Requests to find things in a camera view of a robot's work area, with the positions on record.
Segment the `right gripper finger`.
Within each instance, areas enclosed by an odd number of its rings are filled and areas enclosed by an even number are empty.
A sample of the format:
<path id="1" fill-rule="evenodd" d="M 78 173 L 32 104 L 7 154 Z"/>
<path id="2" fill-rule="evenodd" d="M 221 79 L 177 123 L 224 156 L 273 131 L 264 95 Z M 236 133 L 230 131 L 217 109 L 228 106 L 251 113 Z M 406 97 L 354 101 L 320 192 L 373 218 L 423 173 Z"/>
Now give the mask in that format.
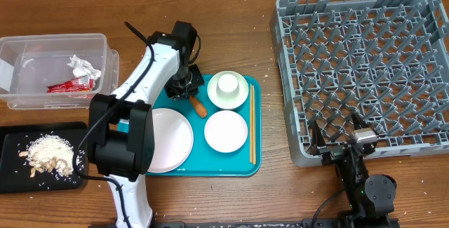
<path id="1" fill-rule="evenodd" d="M 313 121 L 313 124 L 311 125 L 311 132 L 312 135 L 309 146 L 309 154 L 320 155 L 321 149 L 326 147 L 326 141 L 324 140 L 321 128 L 316 121 Z"/>
<path id="2" fill-rule="evenodd" d="M 352 119 L 355 130 L 361 130 L 364 128 L 368 128 L 368 124 L 356 112 L 351 113 L 351 119 Z"/>

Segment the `orange carrot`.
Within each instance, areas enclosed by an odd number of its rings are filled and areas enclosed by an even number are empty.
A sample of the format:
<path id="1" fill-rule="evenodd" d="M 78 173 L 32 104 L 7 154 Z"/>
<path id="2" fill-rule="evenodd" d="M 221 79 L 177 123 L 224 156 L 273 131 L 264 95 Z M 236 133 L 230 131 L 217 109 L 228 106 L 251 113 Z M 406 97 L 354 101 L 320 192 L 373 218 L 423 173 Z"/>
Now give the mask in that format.
<path id="1" fill-rule="evenodd" d="M 205 108 L 205 106 L 201 103 L 200 100 L 198 100 L 196 97 L 190 97 L 189 101 L 192 105 L 192 107 L 194 108 L 194 110 L 196 111 L 196 113 L 202 118 L 206 118 L 208 115 L 208 111 Z"/>

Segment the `large white plate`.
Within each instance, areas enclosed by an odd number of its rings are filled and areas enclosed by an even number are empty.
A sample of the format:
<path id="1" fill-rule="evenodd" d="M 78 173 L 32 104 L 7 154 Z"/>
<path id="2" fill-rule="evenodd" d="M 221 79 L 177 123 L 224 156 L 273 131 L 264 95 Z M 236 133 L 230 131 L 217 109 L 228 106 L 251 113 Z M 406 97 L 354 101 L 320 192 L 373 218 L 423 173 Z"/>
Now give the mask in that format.
<path id="1" fill-rule="evenodd" d="M 194 133 L 187 118 L 168 108 L 152 111 L 154 155 L 149 173 L 167 173 L 182 165 L 191 153 Z"/>

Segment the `red snack wrapper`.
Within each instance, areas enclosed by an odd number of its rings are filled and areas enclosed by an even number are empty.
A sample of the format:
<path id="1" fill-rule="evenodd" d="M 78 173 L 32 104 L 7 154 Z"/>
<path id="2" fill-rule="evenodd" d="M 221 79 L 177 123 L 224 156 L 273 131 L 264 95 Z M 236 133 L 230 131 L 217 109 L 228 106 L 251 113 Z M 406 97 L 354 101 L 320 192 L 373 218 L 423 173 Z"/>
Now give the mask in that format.
<path id="1" fill-rule="evenodd" d="M 94 88 L 95 82 L 89 76 L 77 77 L 64 83 L 47 87 L 47 93 L 84 92 Z"/>

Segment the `white napkin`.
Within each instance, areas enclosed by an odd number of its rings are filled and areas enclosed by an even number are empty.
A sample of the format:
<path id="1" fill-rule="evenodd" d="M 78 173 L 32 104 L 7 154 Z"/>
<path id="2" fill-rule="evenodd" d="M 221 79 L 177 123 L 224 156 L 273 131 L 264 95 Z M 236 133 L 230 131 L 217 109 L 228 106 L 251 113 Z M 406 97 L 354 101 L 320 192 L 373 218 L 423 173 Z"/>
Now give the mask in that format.
<path id="1" fill-rule="evenodd" d="M 97 80 L 101 77 L 101 71 L 95 69 L 87 60 L 83 60 L 76 55 L 69 58 L 67 64 L 72 68 L 72 73 L 76 78 L 87 76 L 89 79 Z"/>

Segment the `rice and nut leftovers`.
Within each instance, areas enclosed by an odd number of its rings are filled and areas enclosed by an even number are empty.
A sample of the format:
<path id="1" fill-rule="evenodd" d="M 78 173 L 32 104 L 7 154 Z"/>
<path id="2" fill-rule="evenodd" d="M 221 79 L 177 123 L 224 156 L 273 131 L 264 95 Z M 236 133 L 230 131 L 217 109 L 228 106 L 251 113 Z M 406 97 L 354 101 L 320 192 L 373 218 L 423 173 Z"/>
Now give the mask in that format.
<path id="1" fill-rule="evenodd" d="M 30 167 L 30 177 L 37 173 L 54 175 L 57 180 L 71 179 L 74 174 L 74 147 L 58 135 L 42 135 L 31 141 L 18 156 L 25 158 Z"/>

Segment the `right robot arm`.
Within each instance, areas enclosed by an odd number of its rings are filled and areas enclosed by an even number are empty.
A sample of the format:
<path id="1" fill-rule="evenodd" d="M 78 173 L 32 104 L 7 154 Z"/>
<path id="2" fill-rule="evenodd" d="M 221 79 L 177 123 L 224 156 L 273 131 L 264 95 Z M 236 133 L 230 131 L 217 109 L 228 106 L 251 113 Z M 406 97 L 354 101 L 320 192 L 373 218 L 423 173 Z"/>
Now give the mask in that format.
<path id="1" fill-rule="evenodd" d="M 389 217 L 394 211 L 397 183 L 389 175 L 369 175 L 364 157 L 372 154 L 379 134 L 356 112 L 351 114 L 354 130 L 341 145 L 329 146 L 317 122 L 311 125 L 312 154 L 321 157 L 324 166 L 334 165 L 342 189 L 324 201 L 306 227 L 399 228 L 397 219 Z M 333 199 L 345 193 L 349 210 L 341 211 L 335 219 L 320 220 L 319 214 Z"/>

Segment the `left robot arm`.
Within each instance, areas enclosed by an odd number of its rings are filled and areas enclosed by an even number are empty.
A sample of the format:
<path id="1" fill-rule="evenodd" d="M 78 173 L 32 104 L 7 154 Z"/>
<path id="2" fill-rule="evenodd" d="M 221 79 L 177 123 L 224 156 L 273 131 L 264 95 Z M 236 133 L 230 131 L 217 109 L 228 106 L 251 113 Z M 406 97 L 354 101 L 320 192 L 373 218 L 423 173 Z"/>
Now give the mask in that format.
<path id="1" fill-rule="evenodd" d="M 153 106 L 161 92 L 174 100 L 198 94 L 204 80 L 194 62 L 201 39 L 188 22 L 177 21 L 170 33 L 150 36 L 126 26 L 145 43 L 145 54 L 120 87 L 92 98 L 82 143 L 97 167 L 95 180 L 107 182 L 113 193 L 115 227 L 150 227 L 145 175 L 154 160 Z"/>

